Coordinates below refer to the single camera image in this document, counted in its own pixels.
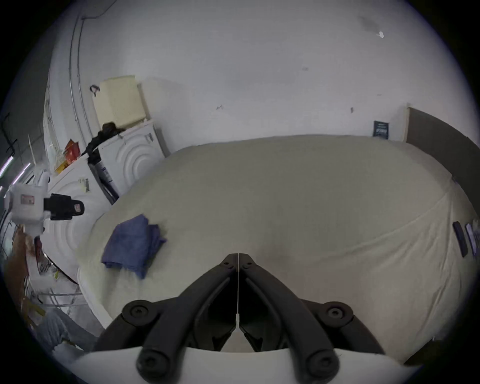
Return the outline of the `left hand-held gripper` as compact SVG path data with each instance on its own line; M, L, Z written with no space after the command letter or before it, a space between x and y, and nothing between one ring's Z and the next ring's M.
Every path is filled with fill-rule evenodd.
M5 208L15 225L23 225L24 232L38 237L44 232L45 220L65 221L85 213L82 201L71 196L48 194L50 173L42 171L33 184L14 184L5 195Z

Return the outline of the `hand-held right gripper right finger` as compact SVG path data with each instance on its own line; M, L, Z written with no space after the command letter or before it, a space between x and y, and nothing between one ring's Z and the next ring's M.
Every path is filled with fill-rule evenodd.
M238 255L239 327L255 352L289 349L300 382L329 382L337 349L385 355L350 306L297 297L247 254Z

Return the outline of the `person's left hand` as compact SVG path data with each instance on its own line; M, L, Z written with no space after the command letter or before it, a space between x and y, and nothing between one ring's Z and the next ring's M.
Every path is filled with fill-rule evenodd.
M27 265L27 258L36 259L36 248L34 239L25 233L23 225L16 228L13 237L13 261Z

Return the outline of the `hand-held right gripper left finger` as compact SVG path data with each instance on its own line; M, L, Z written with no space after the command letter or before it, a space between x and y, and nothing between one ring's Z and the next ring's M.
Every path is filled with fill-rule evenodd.
M186 347L221 351L237 327L238 267L230 254L177 297L129 302L93 351L141 347L135 368L147 382L173 378Z

